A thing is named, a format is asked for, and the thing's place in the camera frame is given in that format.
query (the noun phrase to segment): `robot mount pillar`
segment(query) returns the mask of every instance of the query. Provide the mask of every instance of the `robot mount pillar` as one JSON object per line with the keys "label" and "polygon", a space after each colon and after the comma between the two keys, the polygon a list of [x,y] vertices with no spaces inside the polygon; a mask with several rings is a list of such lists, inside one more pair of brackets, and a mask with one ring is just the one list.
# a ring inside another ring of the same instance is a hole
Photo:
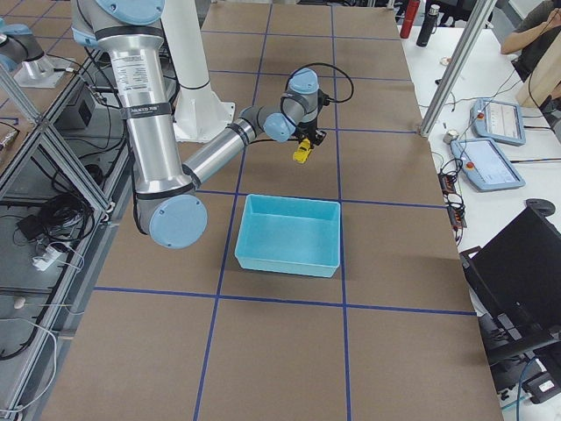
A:
{"label": "robot mount pillar", "polygon": [[161,21],[181,85],[175,137],[206,143],[231,123],[235,105],[222,103],[210,86],[195,0],[167,0]]}

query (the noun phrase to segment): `monitor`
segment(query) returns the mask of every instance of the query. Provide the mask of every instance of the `monitor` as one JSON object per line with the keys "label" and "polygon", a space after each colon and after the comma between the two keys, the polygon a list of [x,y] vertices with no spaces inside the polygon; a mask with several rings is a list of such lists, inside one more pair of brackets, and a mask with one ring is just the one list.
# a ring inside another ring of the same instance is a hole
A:
{"label": "monitor", "polygon": [[[561,325],[561,234],[526,208],[472,258],[469,279],[493,318],[508,317],[522,337]],[[561,384],[561,343],[534,353]]]}

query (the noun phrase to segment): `pole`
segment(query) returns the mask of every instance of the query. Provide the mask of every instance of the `pole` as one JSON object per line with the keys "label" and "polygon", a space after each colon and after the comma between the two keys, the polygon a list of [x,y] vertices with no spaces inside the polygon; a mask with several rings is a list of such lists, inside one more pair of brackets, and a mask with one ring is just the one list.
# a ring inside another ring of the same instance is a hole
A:
{"label": "pole", "polygon": [[462,37],[454,50],[451,63],[444,72],[442,81],[438,84],[437,92],[435,92],[435,95],[432,97],[427,113],[419,127],[419,134],[421,136],[425,138],[429,136],[430,131],[440,115],[440,111],[442,111],[446,103],[446,98],[448,98],[448,95],[451,93],[495,3],[497,3],[497,0],[478,0],[475,4],[472,15],[467,21],[464,33],[462,33]]}

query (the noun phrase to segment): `person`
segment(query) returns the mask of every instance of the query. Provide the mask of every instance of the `person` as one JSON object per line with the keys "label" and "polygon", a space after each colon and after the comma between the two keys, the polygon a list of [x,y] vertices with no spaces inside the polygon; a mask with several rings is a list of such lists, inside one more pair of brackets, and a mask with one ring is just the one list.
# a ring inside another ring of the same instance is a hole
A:
{"label": "person", "polygon": [[[522,50],[513,65],[525,81],[536,68],[551,43],[561,32],[561,9],[558,0],[544,0],[508,35],[501,45],[502,54]],[[561,97],[561,83],[551,92],[551,99]]]}

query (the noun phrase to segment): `black chair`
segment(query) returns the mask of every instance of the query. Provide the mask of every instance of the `black chair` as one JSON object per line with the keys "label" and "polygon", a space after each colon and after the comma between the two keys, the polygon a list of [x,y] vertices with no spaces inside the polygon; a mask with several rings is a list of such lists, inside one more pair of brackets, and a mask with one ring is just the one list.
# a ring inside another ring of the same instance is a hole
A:
{"label": "black chair", "polygon": [[[445,26],[448,19],[452,18],[451,27],[454,27],[456,26],[457,20],[467,21],[467,19],[470,18],[475,3],[476,0],[427,0],[424,11],[428,13],[432,4],[438,4],[440,6],[440,12],[443,13],[438,25]],[[493,13],[491,12],[488,19],[489,22],[492,18]]]}

